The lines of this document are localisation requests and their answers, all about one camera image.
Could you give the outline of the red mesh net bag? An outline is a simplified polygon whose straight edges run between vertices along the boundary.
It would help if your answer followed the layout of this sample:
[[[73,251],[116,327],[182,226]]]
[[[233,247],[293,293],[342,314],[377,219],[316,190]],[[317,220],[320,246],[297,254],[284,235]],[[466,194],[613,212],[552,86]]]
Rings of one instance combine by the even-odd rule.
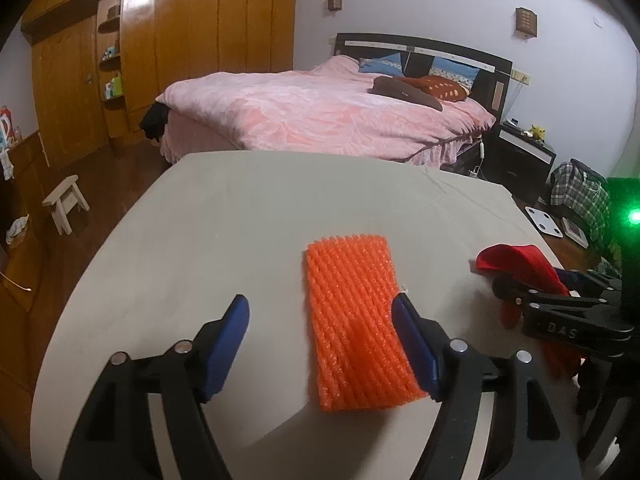
[[[498,244],[483,249],[475,259],[480,272],[509,275],[546,294],[568,296],[570,291],[561,282],[555,268],[535,245]],[[582,364],[582,355],[560,342],[543,341],[542,354],[554,378],[574,377]]]

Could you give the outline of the orange foam net sleeve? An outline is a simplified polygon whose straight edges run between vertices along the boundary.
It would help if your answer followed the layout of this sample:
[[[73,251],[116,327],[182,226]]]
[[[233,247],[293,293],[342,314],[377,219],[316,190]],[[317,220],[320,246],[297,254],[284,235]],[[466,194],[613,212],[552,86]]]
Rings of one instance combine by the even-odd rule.
[[[322,238],[305,259],[320,408],[387,410],[425,398],[393,326],[400,287],[386,238]]]

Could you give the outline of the white bathroom scale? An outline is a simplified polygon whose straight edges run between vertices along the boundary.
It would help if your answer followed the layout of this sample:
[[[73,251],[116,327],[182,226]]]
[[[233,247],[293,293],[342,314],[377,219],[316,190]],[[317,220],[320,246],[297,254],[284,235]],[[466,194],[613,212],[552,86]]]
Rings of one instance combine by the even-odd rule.
[[[534,227],[541,234],[552,236],[554,238],[562,238],[563,232],[555,223],[553,218],[543,210],[526,206],[524,208],[526,216],[533,223]]]

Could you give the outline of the plaid cloth covered chair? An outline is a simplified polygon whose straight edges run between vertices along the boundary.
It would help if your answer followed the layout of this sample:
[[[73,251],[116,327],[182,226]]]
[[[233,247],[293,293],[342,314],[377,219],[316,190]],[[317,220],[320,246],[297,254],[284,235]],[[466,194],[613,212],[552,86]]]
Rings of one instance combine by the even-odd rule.
[[[603,248],[608,241],[610,220],[608,182],[597,171],[572,158],[562,162],[551,174],[550,204],[569,210],[588,230],[594,247]]]

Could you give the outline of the black nightstand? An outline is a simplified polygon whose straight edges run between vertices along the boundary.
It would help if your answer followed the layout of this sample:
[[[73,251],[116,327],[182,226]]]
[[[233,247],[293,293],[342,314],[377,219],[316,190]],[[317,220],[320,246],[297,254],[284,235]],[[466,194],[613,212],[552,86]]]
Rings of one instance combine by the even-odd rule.
[[[555,151],[511,126],[499,124],[485,136],[487,152],[480,166],[485,180],[504,186],[517,200],[534,206],[544,192]]]

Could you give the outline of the yellow plush toy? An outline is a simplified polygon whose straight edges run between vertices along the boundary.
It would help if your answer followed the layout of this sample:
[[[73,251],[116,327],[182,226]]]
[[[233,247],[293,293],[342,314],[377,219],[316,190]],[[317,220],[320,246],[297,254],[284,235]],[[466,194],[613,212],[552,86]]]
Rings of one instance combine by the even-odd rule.
[[[532,136],[539,141],[544,141],[544,139],[546,138],[546,129],[545,128],[541,128],[539,126],[535,126],[535,125],[531,125],[529,128],[529,132],[532,134]]]

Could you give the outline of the black bed headboard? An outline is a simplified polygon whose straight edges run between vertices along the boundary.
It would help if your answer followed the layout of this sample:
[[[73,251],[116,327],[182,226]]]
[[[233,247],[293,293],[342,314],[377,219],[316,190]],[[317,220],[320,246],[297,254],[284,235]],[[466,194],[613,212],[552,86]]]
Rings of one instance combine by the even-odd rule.
[[[506,58],[450,42],[377,32],[339,32],[333,54],[360,58],[382,58],[399,53],[407,77],[425,76],[436,58],[478,69],[471,98],[500,119],[511,80],[512,62]]]

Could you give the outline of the brown flat cushion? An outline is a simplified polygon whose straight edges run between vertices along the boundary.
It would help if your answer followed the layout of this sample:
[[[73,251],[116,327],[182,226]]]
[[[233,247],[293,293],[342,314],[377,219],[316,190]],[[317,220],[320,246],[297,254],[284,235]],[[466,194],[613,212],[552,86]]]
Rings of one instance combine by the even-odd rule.
[[[439,112],[442,111],[442,104],[438,99],[398,78],[378,76],[373,81],[372,87],[368,92],[376,96],[386,96],[386,98],[426,106]]]

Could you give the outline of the right blue pillow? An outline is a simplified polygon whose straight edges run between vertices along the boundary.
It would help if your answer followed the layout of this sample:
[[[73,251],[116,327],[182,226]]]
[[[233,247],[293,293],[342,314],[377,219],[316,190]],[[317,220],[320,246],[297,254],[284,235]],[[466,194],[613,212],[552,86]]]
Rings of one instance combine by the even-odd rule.
[[[431,76],[446,78],[471,91],[475,79],[480,70],[476,67],[447,60],[446,58],[434,58],[430,71]]]

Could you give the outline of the blue pillow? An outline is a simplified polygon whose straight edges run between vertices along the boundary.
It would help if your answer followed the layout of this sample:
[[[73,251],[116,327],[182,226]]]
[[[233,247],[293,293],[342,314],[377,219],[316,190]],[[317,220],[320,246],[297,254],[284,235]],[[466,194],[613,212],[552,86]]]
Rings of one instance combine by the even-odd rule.
[[[402,58],[399,52],[382,56],[382,58],[360,58],[359,73],[380,74],[391,77],[402,77]]]
[[[471,91],[475,79],[480,70],[476,67],[447,60],[446,58],[434,58],[430,71],[431,76],[446,78]]]

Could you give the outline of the small white wooden stool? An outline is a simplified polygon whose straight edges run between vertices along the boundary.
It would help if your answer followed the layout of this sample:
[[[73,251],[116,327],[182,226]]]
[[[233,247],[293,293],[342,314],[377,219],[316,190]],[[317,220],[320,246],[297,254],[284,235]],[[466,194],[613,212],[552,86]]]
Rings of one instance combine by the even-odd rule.
[[[56,230],[60,235],[73,233],[67,215],[76,206],[84,211],[90,210],[89,203],[79,188],[77,174],[72,174],[59,183],[42,201],[42,206],[50,211]]]

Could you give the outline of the left blue pillow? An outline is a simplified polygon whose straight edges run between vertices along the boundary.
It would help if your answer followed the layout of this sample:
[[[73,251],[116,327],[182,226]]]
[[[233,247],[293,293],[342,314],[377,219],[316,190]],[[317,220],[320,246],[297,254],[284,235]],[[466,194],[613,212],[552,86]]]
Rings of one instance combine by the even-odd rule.
[[[382,58],[360,58],[359,73],[380,74],[391,77],[402,77],[402,58],[399,52],[382,56]]]

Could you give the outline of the pink quilted bed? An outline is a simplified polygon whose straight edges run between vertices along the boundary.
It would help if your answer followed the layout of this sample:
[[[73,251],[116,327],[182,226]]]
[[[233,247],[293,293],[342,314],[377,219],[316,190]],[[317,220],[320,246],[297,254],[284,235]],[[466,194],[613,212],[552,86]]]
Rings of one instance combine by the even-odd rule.
[[[439,168],[495,125],[472,98],[430,107],[372,93],[375,75],[347,55],[312,70],[217,72],[177,81],[157,97],[168,162],[213,151],[369,157]]]

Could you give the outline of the right wall lamp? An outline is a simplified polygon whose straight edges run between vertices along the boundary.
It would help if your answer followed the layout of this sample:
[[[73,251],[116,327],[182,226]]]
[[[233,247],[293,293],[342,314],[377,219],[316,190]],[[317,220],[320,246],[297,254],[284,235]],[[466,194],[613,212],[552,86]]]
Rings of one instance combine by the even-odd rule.
[[[521,39],[538,37],[538,16],[534,11],[521,6],[515,9],[514,35]]]

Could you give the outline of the wall lamp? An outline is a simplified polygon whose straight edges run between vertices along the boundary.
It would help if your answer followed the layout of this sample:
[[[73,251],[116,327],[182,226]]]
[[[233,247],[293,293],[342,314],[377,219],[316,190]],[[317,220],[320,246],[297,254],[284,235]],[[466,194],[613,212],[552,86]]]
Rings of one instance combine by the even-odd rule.
[[[515,9],[514,35],[521,39],[538,37],[538,16],[534,11],[521,6]]]
[[[326,0],[326,7],[331,13],[341,11],[343,9],[343,0]]]

